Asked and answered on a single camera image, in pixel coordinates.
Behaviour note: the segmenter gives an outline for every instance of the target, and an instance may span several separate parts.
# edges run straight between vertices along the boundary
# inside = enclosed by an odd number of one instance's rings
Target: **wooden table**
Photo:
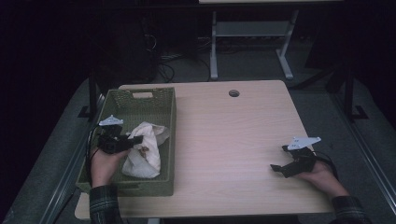
[[[284,178],[281,148],[304,126],[282,81],[237,81],[122,86],[123,90],[175,87],[177,131],[175,193],[119,198],[122,217],[207,217],[331,212],[310,184]],[[240,95],[231,97],[229,91]],[[82,193],[77,218],[89,218]]]

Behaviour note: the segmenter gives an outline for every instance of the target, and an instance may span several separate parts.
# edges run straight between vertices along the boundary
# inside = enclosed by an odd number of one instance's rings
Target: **metal stand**
[[[87,112],[88,107],[83,106],[78,114],[79,118],[88,118],[88,122],[91,122],[96,115],[97,112],[97,105],[96,105],[96,83],[94,81],[94,73],[91,72],[90,76],[88,77],[88,86],[90,89],[90,112]]]
[[[344,113],[351,122],[355,119],[368,119],[367,114],[364,112],[360,105],[356,105],[355,108],[358,110],[358,114],[354,114],[353,108],[353,82],[354,77],[352,71],[348,69],[346,73],[346,86],[345,86],[345,98],[344,98]]]
[[[288,87],[288,89],[289,90],[302,90],[303,88],[308,87],[309,85],[315,83],[316,81],[320,80],[321,78],[324,78],[328,75],[333,74],[336,70],[342,68],[342,66],[343,66],[342,63],[337,63],[337,64],[317,73],[316,75],[312,76],[311,78],[295,85],[295,86]]]
[[[276,50],[276,55],[287,79],[293,79],[286,51],[297,20],[298,10],[294,10],[290,21],[217,21],[216,11],[212,20],[212,50],[210,52],[210,77],[212,80],[219,78],[218,62],[216,57],[217,36],[284,36],[285,42],[281,49]]]

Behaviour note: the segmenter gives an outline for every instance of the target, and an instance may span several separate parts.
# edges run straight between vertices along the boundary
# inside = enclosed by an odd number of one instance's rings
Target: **metal frame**
[[[216,11],[213,11],[212,20],[212,49],[210,51],[210,78],[219,78],[218,62],[216,56],[216,37],[217,36],[284,36],[285,42],[281,49],[276,50],[277,58],[282,66],[286,79],[293,79],[286,51],[288,50],[291,35],[297,21],[299,10],[294,10],[290,21],[217,21]]]
[[[101,108],[104,99],[105,97],[101,95],[98,99],[96,99],[97,102],[95,106]],[[99,117],[99,113],[92,114],[92,117],[94,118],[94,120],[97,120]],[[73,178],[78,175],[80,165],[82,164],[85,155],[86,140],[88,138],[90,130],[93,128],[94,125],[94,122],[89,123],[89,125],[87,125],[86,127],[86,130],[82,132],[84,134],[81,136],[78,146],[76,147],[72,158],[67,164],[67,167],[64,170],[64,174],[62,175],[58,186],[52,192],[49,204],[45,208],[44,215],[40,219],[39,223],[52,224],[55,221],[56,217],[59,215],[58,213],[62,211],[62,204],[64,203],[64,199],[66,198],[66,192],[74,188],[75,182],[73,181]]]
[[[372,173],[372,177],[374,178],[376,184],[381,189],[382,193],[384,194],[385,199],[387,200],[390,209],[396,215],[396,189],[390,183],[387,175],[381,168],[381,165],[376,160],[373,151],[370,149],[369,145],[364,140],[361,132],[356,127],[356,124],[353,120],[350,119],[350,116],[345,113],[344,105],[337,96],[331,95],[333,102],[338,105],[338,112],[340,117],[343,119],[343,122],[346,124],[348,130],[355,138],[356,143],[361,150],[361,155],[366,162],[367,167],[369,168],[370,172]]]

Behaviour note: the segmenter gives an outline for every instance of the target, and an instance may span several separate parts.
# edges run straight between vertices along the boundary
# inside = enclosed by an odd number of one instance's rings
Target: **plaid sleeve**
[[[355,197],[335,197],[332,199],[332,206],[334,207],[335,216],[337,217],[332,223],[372,223],[363,211],[361,203]]]
[[[117,187],[101,186],[91,189],[90,216],[94,224],[121,224]]]

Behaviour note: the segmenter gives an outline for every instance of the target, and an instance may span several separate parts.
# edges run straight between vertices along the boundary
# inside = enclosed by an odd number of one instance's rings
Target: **person's right hand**
[[[311,172],[303,172],[297,174],[296,177],[312,183],[315,187],[327,193],[330,199],[349,195],[344,186],[334,177],[329,166],[323,161],[317,161]]]
[[[92,188],[109,185],[111,177],[116,173],[120,160],[128,156],[131,149],[115,154],[107,154],[102,149],[92,151]]]

